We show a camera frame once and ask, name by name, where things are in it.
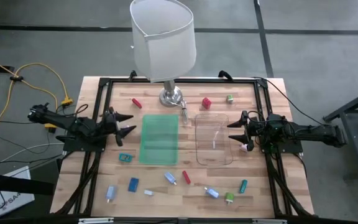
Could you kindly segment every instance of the red cube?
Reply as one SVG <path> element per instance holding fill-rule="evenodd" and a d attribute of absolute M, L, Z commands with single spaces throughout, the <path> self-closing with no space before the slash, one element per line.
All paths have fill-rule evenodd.
<path fill-rule="evenodd" d="M 209 108 L 211 107 L 211 101 L 206 97 L 203 99 L 203 103 L 202 105 L 204 106 L 205 109 L 209 110 Z"/>

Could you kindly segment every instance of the lamp base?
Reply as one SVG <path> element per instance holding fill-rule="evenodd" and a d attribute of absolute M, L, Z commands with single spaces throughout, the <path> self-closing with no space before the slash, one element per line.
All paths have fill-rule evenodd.
<path fill-rule="evenodd" d="M 175 86 L 173 91 L 163 88 L 160 92 L 160 102 L 166 107 L 180 106 L 181 99 L 181 91 L 177 86 Z"/>

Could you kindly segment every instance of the small toy object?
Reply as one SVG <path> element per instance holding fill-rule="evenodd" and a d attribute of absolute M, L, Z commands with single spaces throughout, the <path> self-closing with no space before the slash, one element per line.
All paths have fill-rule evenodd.
<path fill-rule="evenodd" d="M 230 203 L 233 203 L 234 200 L 234 194 L 233 193 L 226 193 L 226 202 L 229 205 Z"/>
<path fill-rule="evenodd" d="M 214 189 L 209 189 L 204 187 L 205 189 L 205 193 L 208 194 L 209 196 L 211 196 L 212 198 L 218 198 L 219 197 L 219 193 L 214 190 Z"/>
<path fill-rule="evenodd" d="M 240 194 L 243 194 L 246 191 L 248 180 L 242 180 L 241 187 L 240 187 Z"/>
<path fill-rule="evenodd" d="M 169 172 L 166 172 L 164 174 L 164 176 L 167 178 L 167 180 L 171 183 L 171 184 L 177 184 L 177 180 L 173 177 L 173 175 Z"/>
<path fill-rule="evenodd" d="M 183 171 L 182 174 L 185 177 L 186 183 L 191 184 L 191 181 L 190 181 L 189 175 L 187 175 L 187 172 Z"/>
<path fill-rule="evenodd" d="M 144 194 L 149 195 L 149 196 L 153 196 L 154 192 L 152 192 L 151 190 L 144 190 Z"/>
<path fill-rule="evenodd" d="M 228 96 L 226 97 L 226 101 L 227 101 L 228 103 L 233 103 L 233 101 L 234 101 L 233 95 L 228 95 Z"/>
<path fill-rule="evenodd" d="M 139 101 L 137 101 L 137 99 L 133 98 L 133 99 L 132 99 L 132 102 L 133 102 L 139 109 L 142 109 L 142 105 L 141 105 L 141 103 L 139 103 Z"/>
<path fill-rule="evenodd" d="M 107 188 L 107 193 L 106 193 L 107 203 L 109 203 L 110 200 L 114 200 L 114 198 L 116 197 L 116 192 L 117 192 L 117 187 L 114 185 L 110 185 Z"/>
<path fill-rule="evenodd" d="M 126 153 L 120 153 L 118 159 L 122 162 L 132 161 L 132 155 Z"/>
<path fill-rule="evenodd" d="M 211 104 L 212 102 L 207 97 L 203 99 L 202 105 L 204 106 L 205 109 L 209 110 Z"/>
<path fill-rule="evenodd" d="M 131 181 L 129 182 L 128 191 L 130 192 L 136 192 L 137 184 L 139 183 L 138 178 L 131 178 Z"/>

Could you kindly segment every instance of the cable clamp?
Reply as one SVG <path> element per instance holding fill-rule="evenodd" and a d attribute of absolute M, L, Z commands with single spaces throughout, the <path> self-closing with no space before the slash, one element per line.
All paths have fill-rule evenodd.
<path fill-rule="evenodd" d="M 21 82 L 24 80 L 23 77 L 9 77 L 10 80 L 14 81 L 14 82 Z"/>

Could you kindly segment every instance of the blue object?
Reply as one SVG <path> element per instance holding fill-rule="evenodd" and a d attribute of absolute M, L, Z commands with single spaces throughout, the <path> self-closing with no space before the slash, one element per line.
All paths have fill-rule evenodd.
<path fill-rule="evenodd" d="M 116 197 L 117 187 L 114 185 L 110 185 L 109 188 L 107 188 L 106 193 L 106 199 L 107 202 L 110 202 L 110 200 L 113 200 Z"/>
<path fill-rule="evenodd" d="M 169 172 L 166 172 L 164 174 L 164 176 L 168 179 L 168 181 L 171 183 L 171 184 L 177 184 L 177 180 L 173 177 L 173 175 Z"/>
<path fill-rule="evenodd" d="M 118 159 L 123 162 L 132 161 L 132 155 L 126 153 L 120 153 Z"/>
<path fill-rule="evenodd" d="M 130 192 L 136 192 L 137 184 L 139 183 L 138 178 L 131 178 L 131 181 L 129 182 L 128 191 Z"/>
<path fill-rule="evenodd" d="M 242 180 L 241 187 L 240 187 L 240 194 L 243 194 L 246 191 L 248 184 L 248 180 Z"/>
<path fill-rule="evenodd" d="M 211 196 L 212 198 L 218 198 L 219 197 L 219 192 L 217 192 L 214 189 L 207 189 L 206 187 L 205 189 L 205 193 L 207 193 L 209 196 Z"/>

